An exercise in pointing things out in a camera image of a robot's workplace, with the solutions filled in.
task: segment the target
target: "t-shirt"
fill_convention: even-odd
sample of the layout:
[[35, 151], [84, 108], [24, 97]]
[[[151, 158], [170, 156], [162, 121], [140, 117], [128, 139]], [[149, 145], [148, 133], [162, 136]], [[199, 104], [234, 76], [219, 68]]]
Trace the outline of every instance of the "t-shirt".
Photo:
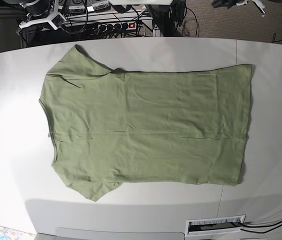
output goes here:
[[124, 182], [235, 186], [250, 85], [250, 65], [117, 73], [73, 47], [47, 73], [40, 97], [52, 166], [93, 201]]

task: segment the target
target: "colorful rug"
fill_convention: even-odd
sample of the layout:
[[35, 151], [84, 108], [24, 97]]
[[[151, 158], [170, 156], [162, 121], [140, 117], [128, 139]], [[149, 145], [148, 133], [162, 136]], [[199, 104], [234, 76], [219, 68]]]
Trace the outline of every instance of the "colorful rug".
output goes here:
[[0, 240], [34, 240], [35, 234], [12, 230], [0, 226]]

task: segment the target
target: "floor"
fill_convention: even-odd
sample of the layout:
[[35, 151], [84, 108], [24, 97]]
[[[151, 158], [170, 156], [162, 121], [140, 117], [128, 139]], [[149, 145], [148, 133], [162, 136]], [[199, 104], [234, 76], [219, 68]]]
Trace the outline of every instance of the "floor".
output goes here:
[[[273, 34], [282, 38], [282, 4], [265, 0], [266, 15], [262, 17], [256, 6], [250, 1], [245, 6], [213, 8], [209, 1], [187, 0], [200, 24], [202, 38], [225, 38], [270, 43]], [[13, 19], [0, 20], [0, 52], [19, 49], [20, 39], [15, 34], [17, 24]], [[185, 37], [194, 37], [196, 24], [188, 12], [185, 26], [179, 28]]]
[[0, 240], [34, 240], [34, 234], [16, 231], [0, 226]]

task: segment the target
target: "table surface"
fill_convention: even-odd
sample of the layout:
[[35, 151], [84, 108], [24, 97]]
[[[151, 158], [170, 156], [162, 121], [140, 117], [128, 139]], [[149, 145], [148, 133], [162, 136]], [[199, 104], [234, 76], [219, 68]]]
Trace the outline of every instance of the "table surface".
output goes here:
[[[184, 232], [186, 220], [246, 215], [282, 219], [282, 45], [233, 39], [136, 37], [80, 41], [111, 69], [205, 71], [253, 64], [252, 112], [240, 184], [124, 183], [98, 202], [67, 188], [38, 99], [46, 72], [75, 42], [0, 53], [0, 225], [54, 235], [57, 228]], [[213, 239], [255, 237], [249, 233]], [[282, 239], [282, 228], [267, 235]]]

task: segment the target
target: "short sleeve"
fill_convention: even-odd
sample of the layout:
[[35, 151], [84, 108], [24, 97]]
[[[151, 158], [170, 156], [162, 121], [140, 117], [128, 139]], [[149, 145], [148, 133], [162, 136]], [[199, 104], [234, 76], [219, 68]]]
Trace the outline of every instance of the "short sleeve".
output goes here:
[[69, 188], [76, 190], [85, 198], [98, 201], [100, 197], [116, 189], [121, 185], [120, 182], [99, 182], [99, 181], [77, 181], [68, 185]]
[[79, 52], [75, 45], [67, 54], [47, 73], [47, 76], [61, 77], [66, 80], [94, 79], [104, 76], [111, 71], [88, 56]]

